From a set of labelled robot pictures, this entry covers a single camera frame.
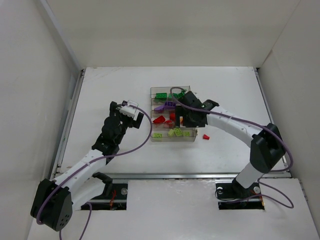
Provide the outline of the red lego cluster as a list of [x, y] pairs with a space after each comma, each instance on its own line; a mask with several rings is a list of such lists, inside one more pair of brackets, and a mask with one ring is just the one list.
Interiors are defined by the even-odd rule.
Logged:
[[170, 118], [171, 121], [175, 121], [175, 120], [176, 120], [176, 115], [175, 115], [175, 113], [171, 113], [171, 114], [169, 115], [169, 118]]

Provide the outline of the green stepped lego brick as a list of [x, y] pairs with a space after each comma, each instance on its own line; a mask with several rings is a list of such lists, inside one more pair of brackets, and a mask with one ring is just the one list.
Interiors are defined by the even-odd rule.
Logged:
[[177, 99], [178, 100], [179, 99], [179, 95], [177, 93], [173, 93], [173, 94], [169, 93], [167, 99], [169, 101], [172, 101], [173, 99]]

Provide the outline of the purple lego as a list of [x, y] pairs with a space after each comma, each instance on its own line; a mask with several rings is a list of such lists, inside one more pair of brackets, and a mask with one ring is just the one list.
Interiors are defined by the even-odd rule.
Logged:
[[164, 105], [160, 105], [154, 108], [154, 111], [156, 112], [163, 112], [165, 110], [165, 106]]

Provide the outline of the red rectangular lego brick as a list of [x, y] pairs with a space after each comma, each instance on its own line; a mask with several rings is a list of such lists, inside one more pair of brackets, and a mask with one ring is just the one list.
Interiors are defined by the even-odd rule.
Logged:
[[153, 120], [154, 124], [162, 124], [166, 121], [166, 118], [163, 115], [160, 115], [159, 117], [155, 118]]

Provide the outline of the green and lime brick top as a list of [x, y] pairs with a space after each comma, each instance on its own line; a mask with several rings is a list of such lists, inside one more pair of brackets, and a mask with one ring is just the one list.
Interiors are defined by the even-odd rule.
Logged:
[[163, 137], [163, 135], [161, 134], [161, 133], [153, 133], [153, 136], [152, 136], [153, 138], [162, 138]]

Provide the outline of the small red brick piece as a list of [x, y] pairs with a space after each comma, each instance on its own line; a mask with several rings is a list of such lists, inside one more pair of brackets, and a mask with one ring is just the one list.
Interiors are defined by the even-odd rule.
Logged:
[[206, 135], [206, 134], [204, 134], [204, 135], [202, 136], [202, 138], [203, 138], [204, 140], [209, 140], [209, 139], [210, 139], [210, 137], [209, 137], [208, 135]]

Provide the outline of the dark green angled brick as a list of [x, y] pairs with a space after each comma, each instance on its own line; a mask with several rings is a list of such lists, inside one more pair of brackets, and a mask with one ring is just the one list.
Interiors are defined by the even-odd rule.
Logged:
[[166, 100], [168, 95], [166, 92], [158, 92], [155, 94], [155, 99]]

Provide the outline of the purple lotus lego brick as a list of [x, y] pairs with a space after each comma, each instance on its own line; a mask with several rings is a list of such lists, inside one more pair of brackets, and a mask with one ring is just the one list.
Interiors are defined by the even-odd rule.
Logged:
[[166, 101], [163, 106], [165, 110], [170, 111], [176, 108], [176, 103], [174, 101]]

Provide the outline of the lime square brick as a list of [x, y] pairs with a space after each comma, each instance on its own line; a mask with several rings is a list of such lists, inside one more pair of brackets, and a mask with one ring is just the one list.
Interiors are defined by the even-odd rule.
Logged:
[[183, 131], [183, 136], [184, 137], [190, 137], [191, 133], [189, 131]]

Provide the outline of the lime brick with red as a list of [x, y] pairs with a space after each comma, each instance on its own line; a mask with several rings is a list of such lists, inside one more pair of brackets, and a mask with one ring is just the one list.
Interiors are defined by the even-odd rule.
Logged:
[[183, 131], [180, 128], [170, 129], [167, 133], [169, 137], [181, 137], [183, 136]]

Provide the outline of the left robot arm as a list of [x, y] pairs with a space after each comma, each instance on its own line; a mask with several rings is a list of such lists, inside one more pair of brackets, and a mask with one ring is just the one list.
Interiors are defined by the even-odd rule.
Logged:
[[109, 116], [89, 152], [60, 176], [52, 180], [45, 178], [39, 183], [30, 211], [37, 224], [56, 232], [66, 226], [73, 214], [76, 191], [113, 158], [122, 155], [120, 143], [127, 129], [139, 129], [143, 117], [144, 113], [134, 101], [110, 103]]

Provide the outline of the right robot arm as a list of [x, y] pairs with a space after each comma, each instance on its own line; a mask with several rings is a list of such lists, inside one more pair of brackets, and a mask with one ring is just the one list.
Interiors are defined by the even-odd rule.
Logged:
[[249, 162], [230, 185], [237, 198], [247, 195], [256, 180], [268, 174], [286, 153], [279, 129], [272, 123], [263, 126], [244, 120], [213, 100], [201, 102], [192, 91], [180, 93], [175, 102], [178, 104], [175, 116], [183, 118], [183, 126], [215, 127], [249, 147]]

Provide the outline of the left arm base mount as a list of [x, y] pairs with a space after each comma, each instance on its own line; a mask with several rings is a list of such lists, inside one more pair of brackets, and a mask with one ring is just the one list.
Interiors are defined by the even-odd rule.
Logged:
[[112, 179], [104, 173], [97, 172], [92, 176], [97, 180], [99, 194], [93, 195], [90, 200], [85, 201], [81, 210], [89, 210], [89, 202], [93, 210], [103, 211], [125, 211], [127, 209], [128, 181]]

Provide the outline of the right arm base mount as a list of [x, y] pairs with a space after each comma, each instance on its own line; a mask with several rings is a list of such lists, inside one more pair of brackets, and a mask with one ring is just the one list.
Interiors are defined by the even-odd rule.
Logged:
[[214, 195], [218, 199], [219, 210], [264, 210], [261, 189], [257, 182], [249, 188], [235, 186], [231, 182], [215, 184]]

